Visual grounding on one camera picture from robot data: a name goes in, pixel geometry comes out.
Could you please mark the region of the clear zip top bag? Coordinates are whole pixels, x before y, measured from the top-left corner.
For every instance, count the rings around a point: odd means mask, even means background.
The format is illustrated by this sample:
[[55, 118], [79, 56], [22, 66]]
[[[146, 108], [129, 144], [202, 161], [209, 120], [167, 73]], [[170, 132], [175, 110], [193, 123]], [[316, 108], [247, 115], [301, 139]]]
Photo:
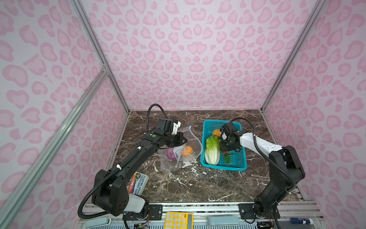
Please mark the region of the clear zip top bag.
[[[192, 127], [185, 127], [181, 130], [183, 132], [184, 137], [187, 138], [188, 142], [182, 146], [173, 148], [174, 153], [176, 155], [176, 160], [169, 160], [166, 156], [166, 152], [168, 147], [163, 147], [163, 149], [158, 150], [160, 167], [162, 171], [177, 171], [184, 162], [193, 163], [197, 160], [203, 150], [202, 143], [199, 139], [193, 134]], [[190, 157], [183, 157], [181, 155], [182, 148], [185, 146], [190, 146], [193, 148], [193, 153]]]

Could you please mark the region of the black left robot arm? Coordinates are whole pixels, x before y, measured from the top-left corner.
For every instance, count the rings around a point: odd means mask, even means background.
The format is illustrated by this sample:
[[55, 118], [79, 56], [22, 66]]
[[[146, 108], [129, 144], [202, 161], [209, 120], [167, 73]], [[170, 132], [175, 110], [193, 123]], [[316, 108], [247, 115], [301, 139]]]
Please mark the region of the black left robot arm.
[[174, 148], [187, 143], [183, 133], [178, 130], [180, 126], [181, 123], [177, 120], [159, 119], [157, 126], [142, 136], [136, 148], [122, 162], [108, 171], [100, 170], [95, 176], [94, 187], [85, 200], [91, 199], [92, 204], [101, 208], [102, 212], [84, 214], [86, 201], [83, 200], [78, 208], [78, 216], [93, 219], [107, 214], [117, 217], [129, 212], [146, 215], [147, 200], [130, 194], [127, 185], [138, 168], [163, 146]]

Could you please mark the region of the toy carrot with leaves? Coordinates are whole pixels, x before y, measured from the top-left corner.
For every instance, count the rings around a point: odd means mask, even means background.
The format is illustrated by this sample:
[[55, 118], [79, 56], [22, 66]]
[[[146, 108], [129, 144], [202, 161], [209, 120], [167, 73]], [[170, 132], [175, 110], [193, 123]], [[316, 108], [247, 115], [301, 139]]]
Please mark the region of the toy carrot with leaves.
[[224, 152], [224, 159], [227, 164], [230, 164], [230, 162], [231, 162], [230, 156], [231, 156], [231, 153], [229, 153], [228, 151]]

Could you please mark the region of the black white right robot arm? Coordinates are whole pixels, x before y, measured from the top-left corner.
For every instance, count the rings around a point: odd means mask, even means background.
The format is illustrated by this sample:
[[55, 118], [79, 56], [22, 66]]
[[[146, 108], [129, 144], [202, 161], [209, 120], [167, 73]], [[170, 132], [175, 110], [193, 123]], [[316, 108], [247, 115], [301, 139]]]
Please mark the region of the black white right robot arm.
[[292, 146], [281, 146], [259, 138], [244, 130], [220, 129], [220, 147], [223, 152], [247, 148], [269, 163], [270, 181], [253, 203], [254, 214], [266, 218], [275, 216], [277, 205], [296, 188], [306, 173]]

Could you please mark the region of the teal plastic basket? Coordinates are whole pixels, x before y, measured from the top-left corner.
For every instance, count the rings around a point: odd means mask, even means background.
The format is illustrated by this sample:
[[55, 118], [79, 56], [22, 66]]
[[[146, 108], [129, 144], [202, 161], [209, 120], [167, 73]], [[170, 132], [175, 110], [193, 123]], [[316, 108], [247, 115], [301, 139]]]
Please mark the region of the teal plastic basket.
[[206, 141], [213, 135], [214, 130], [220, 130], [224, 124], [229, 123], [225, 120], [205, 120], [203, 123], [201, 164], [211, 169], [222, 169], [229, 171], [245, 171], [247, 169], [246, 150], [244, 147], [237, 149], [229, 147], [226, 143], [220, 144], [220, 157], [217, 165], [208, 164], [205, 159]]

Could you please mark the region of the orange toy pumpkin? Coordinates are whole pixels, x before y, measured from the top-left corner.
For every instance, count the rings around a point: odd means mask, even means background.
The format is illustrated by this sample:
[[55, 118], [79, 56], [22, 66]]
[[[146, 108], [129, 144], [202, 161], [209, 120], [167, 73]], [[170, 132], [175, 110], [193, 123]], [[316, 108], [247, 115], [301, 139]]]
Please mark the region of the orange toy pumpkin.
[[193, 153], [193, 148], [190, 146], [185, 146], [182, 148], [181, 155], [183, 157], [190, 157]]

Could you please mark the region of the purple toy onion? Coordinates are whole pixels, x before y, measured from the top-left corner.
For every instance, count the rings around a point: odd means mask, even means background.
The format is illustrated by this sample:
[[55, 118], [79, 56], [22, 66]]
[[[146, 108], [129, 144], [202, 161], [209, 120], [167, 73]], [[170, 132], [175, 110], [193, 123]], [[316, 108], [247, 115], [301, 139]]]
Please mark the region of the purple toy onion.
[[169, 160], [176, 160], [176, 155], [174, 153], [173, 148], [168, 148], [167, 152], [166, 152], [166, 156]]

